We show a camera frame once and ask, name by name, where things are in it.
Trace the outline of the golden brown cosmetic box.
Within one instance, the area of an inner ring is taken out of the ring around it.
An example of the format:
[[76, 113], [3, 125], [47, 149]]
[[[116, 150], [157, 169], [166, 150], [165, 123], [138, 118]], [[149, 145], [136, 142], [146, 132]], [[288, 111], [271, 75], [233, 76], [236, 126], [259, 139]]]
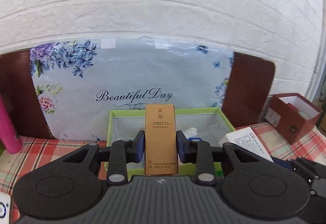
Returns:
[[145, 110], [145, 175], [178, 173], [175, 108], [149, 104]]

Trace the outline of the white orange long box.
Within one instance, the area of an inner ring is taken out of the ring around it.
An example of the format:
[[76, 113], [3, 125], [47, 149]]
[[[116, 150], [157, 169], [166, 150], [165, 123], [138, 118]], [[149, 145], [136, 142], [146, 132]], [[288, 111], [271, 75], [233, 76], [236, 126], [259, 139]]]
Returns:
[[226, 134], [221, 140], [219, 140], [220, 146], [222, 146], [224, 143], [236, 144], [247, 151], [255, 153], [256, 155], [273, 162], [268, 151], [250, 127], [242, 128]]

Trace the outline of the white and pink glove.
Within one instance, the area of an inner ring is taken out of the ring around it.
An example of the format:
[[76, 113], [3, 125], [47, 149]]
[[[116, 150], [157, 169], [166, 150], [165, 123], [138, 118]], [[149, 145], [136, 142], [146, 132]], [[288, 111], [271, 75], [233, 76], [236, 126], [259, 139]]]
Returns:
[[198, 132], [195, 127], [188, 128], [182, 131], [185, 137], [189, 140], [191, 138], [197, 138]]

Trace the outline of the light green storage box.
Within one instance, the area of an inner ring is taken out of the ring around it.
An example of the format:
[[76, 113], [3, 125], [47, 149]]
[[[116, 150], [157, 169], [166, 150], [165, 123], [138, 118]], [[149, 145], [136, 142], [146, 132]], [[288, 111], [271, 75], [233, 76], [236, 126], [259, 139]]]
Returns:
[[[212, 146], [235, 128], [220, 108], [193, 108], [175, 110], [176, 129], [185, 132], [197, 130], [197, 137]], [[111, 110], [109, 112], [107, 146], [117, 140], [133, 140], [145, 129], [145, 110]]]

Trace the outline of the brown cardboard box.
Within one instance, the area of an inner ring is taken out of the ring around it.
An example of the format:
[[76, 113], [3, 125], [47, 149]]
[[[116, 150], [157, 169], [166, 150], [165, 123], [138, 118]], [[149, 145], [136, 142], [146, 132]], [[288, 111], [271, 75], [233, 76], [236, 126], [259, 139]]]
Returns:
[[265, 120], [290, 144], [313, 130], [321, 109], [298, 93], [272, 96]]

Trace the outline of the floral Beautiful Day pillow bag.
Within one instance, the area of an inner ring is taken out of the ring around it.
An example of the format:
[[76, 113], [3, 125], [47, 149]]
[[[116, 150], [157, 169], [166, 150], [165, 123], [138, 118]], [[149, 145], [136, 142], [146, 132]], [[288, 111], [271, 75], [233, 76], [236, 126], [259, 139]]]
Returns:
[[50, 42], [30, 50], [36, 97], [59, 140], [105, 140], [112, 110], [221, 107], [233, 64], [227, 47], [150, 38]]

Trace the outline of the plaid bed sheet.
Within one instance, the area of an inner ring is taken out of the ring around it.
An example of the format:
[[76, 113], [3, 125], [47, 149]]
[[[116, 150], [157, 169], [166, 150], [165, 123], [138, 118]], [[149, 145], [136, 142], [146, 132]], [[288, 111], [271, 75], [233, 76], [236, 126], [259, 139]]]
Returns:
[[[298, 142], [289, 144], [269, 123], [250, 126], [268, 153], [279, 159], [298, 156], [325, 164], [325, 136], [314, 127]], [[28, 172], [50, 163], [86, 144], [88, 141], [50, 140], [22, 137], [22, 149], [16, 154], [1, 154], [1, 192], [12, 194], [15, 182]]]

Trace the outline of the pink thermos bottle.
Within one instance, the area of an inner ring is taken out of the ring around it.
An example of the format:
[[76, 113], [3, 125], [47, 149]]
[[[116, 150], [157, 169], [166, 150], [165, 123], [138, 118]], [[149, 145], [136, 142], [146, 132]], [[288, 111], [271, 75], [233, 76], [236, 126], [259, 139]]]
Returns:
[[23, 143], [12, 124], [2, 99], [0, 101], [0, 127], [1, 142], [5, 149], [11, 154], [18, 153], [22, 149]]

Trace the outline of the white phone device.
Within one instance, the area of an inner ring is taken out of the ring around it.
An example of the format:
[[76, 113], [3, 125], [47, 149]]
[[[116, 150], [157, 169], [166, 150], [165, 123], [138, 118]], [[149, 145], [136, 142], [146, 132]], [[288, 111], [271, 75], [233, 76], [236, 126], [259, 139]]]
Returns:
[[9, 194], [0, 193], [0, 224], [11, 223], [11, 196]]

